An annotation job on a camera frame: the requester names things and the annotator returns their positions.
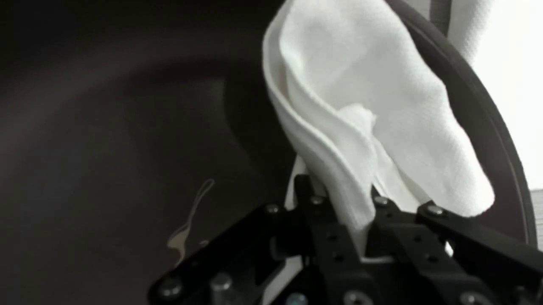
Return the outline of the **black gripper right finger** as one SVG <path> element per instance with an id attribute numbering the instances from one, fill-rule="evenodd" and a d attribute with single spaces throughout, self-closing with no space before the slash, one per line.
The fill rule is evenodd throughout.
<path id="1" fill-rule="evenodd" d="M 415 213 L 371 190 L 369 256 L 386 257 L 432 305 L 543 305 L 543 252 L 432 201 Z"/>

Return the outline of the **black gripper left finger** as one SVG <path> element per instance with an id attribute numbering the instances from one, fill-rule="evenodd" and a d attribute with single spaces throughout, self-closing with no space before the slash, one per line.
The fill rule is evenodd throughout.
<path id="1" fill-rule="evenodd" d="M 264 205 L 155 279 L 149 305 L 308 305 L 279 273 L 305 242 L 298 210 Z"/>

